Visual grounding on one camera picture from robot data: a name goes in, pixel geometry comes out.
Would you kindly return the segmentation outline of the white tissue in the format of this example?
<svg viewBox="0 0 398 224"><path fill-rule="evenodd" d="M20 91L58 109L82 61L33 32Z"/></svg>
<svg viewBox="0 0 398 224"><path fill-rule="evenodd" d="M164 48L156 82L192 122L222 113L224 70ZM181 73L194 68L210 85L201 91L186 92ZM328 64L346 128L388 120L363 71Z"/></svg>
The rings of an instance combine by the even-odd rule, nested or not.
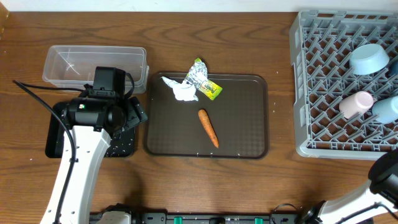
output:
<svg viewBox="0 0 398 224"><path fill-rule="evenodd" d="M179 83L167 77L161 77L164 83L173 90L174 96L178 101L198 101L196 96L197 89L186 79Z"/></svg>

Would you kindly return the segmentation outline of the orange carrot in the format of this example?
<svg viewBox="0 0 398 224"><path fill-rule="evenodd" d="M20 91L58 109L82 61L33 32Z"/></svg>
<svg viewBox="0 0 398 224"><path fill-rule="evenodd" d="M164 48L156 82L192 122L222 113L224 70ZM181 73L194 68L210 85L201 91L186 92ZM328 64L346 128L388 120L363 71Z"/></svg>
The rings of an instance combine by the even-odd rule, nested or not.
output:
<svg viewBox="0 0 398 224"><path fill-rule="evenodd" d="M212 141L213 145L216 148L219 148L219 141L216 136L215 130L211 124L210 118L208 116L208 113L204 109L200 109L198 111L198 117L200 119L200 122L206 131L207 135L209 136L210 140Z"/></svg>

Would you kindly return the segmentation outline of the foil wrapper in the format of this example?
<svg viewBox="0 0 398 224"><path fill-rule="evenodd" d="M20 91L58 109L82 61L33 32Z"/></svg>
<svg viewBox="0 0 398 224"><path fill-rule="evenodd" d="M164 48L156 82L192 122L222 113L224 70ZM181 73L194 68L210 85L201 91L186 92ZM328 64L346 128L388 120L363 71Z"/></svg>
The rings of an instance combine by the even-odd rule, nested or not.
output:
<svg viewBox="0 0 398 224"><path fill-rule="evenodd" d="M185 77L185 82L189 85L193 85L196 89L199 89L201 84L207 80L207 67L200 58L196 58L194 64L191 66Z"/></svg>

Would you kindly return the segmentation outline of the yellow green snack packet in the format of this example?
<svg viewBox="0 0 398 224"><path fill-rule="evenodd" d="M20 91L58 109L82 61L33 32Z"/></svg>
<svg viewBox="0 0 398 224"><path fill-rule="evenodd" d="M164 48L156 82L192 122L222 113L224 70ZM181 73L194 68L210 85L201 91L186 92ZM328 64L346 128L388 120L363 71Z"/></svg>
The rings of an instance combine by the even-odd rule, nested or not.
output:
<svg viewBox="0 0 398 224"><path fill-rule="evenodd" d="M223 89L213 81L206 80L200 85L199 90L204 93L210 100L214 100Z"/></svg>

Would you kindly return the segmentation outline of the white pink cup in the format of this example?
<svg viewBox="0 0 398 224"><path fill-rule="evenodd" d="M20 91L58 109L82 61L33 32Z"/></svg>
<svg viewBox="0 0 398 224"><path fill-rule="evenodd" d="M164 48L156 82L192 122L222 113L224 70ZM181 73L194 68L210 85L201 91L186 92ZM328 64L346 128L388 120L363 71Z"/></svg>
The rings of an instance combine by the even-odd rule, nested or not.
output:
<svg viewBox="0 0 398 224"><path fill-rule="evenodd" d="M343 99L339 103L339 111L346 119L350 119L355 114L364 114L374 104L373 96L366 91L359 91Z"/></svg>

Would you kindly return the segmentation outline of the light blue bowl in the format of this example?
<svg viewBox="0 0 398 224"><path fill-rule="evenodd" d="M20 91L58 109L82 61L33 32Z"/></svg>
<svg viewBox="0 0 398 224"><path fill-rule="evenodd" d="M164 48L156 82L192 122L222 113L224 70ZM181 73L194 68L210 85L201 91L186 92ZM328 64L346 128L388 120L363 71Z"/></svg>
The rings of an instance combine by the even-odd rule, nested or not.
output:
<svg viewBox="0 0 398 224"><path fill-rule="evenodd" d="M369 75L382 70L390 59L379 44L366 44L353 50L349 65L355 75Z"/></svg>

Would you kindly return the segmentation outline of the light blue cup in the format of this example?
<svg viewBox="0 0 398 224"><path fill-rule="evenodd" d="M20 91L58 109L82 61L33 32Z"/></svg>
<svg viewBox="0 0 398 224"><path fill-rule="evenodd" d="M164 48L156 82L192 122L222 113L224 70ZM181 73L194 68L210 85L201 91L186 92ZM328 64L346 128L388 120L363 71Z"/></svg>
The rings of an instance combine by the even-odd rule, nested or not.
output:
<svg viewBox="0 0 398 224"><path fill-rule="evenodd" d="M372 114L376 115L376 121L382 124L392 123L397 120L397 97L390 97L377 101L372 107Z"/></svg>

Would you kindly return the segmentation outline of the dark blue plate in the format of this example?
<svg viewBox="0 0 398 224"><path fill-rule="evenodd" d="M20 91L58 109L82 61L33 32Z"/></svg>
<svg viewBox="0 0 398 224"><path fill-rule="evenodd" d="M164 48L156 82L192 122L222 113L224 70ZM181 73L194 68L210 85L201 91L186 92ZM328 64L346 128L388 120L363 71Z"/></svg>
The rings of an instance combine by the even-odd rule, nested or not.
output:
<svg viewBox="0 0 398 224"><path fill-rule="evenodd" d="M395 61L389 67L389 76L397 75L398 74L398 61Z"/></svg>

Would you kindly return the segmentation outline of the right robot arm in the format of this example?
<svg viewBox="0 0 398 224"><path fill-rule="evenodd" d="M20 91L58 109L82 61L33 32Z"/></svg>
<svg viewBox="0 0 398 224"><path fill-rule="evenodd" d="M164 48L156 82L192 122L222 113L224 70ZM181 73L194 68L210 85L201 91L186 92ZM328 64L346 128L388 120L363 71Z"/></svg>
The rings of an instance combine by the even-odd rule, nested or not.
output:
<svg viewBox="0 0 398 224"><path fill-rule="evenodd" d="M322 201L295 223L361 223L383 213L397 218L397 151L381 156L365 184L335 200Z"/></svg>

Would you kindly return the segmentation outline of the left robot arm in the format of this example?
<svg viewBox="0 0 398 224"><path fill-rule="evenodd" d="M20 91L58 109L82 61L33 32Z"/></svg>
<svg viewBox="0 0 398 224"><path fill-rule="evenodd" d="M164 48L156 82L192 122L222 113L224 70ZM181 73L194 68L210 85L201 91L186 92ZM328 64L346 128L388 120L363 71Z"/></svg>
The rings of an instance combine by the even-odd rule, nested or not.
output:
<svg viewBox="0 0 398 224"><path fill-rule="evenodd" d="M45 153L61 163L41 222L89 223L103 159L133 155L136 127L147 115L135 96L79 96L52 110Z"/></svg>

